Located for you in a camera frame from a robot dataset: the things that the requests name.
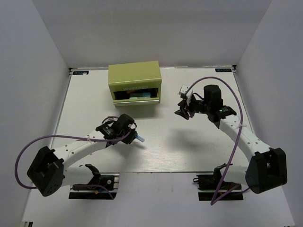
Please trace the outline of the blue highlighter pen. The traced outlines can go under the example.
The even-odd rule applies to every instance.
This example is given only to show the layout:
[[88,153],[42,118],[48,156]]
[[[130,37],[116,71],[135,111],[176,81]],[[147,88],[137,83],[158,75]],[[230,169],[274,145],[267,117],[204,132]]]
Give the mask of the blue highlighter pen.
[[143,137],[139,136],[139,135],[136,135],[135,138],[137,140],[139,140],[140,142],[144,142],[145,141],[145,139]]

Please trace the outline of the drawer of chest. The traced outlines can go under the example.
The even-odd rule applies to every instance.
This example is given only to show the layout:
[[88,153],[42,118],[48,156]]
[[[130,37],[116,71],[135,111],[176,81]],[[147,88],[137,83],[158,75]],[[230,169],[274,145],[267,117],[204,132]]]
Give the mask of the drawer of chest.
[[133,93],[151,94],[151,98],[130,98],[127,90],[113,92],[113,104],[115,107],[120,106],[135,106],[135,105],[152,105],[160,103],[160,89],[159,88],[144,88],[135,90]]

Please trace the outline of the blue capped highlighter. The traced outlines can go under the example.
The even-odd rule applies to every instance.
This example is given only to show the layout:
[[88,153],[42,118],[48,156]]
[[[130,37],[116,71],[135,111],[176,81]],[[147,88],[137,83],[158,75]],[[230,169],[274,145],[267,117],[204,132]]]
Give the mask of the blue capped highlighter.
[[151,94],[149,92],[138,94],[138,98],[151,98]]

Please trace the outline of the green metal drawer chest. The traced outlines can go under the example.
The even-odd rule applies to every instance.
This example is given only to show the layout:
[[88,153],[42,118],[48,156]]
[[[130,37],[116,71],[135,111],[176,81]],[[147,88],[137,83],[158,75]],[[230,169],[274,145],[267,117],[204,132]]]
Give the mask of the green metal drawer chest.
[[162,77],[158,61],[113,64],[108,66],[108,86],[113,92],[122,90],[139,90],[159,88]]

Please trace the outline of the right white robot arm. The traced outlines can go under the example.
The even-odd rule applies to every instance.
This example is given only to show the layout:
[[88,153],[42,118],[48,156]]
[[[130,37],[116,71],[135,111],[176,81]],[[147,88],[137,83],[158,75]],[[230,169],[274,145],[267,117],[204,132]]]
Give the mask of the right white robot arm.
[[223,104],[218,85],[204,87],[204,98],[197,100],[188,86],[180,88],[182,101],[175,114],[189,120],[195,114],[206,114],[209,121],[237,143],[248,166],[220,165],[214,169],[213,183],[226,188],[230,183],[248,186],[254,193],[271,190],[287,183],[286,154],[281,148],[272,148],[241,124],[240,117]]

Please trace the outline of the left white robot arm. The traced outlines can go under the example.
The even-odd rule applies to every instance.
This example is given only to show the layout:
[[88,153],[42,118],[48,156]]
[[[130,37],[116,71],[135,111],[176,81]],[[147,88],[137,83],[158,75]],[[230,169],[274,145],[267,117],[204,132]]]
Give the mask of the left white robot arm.
[[76,141],[59,148],[45,146],[39,149],[31,163],[27,176],[44,196],[54,194],[68,178],[68,168],[84,157],[113,146],[119,142],[130,144],[138,133],[134,119],[122,114],[103,121],[86,137],[72,137]]

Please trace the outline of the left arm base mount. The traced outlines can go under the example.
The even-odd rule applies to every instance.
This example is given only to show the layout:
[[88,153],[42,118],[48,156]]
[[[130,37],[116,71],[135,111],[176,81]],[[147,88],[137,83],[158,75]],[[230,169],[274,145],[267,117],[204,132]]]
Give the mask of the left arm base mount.
[[74,184],[69,192],[71,200],[113,200],[118,192],[119,174],[98,174],[83,186]]

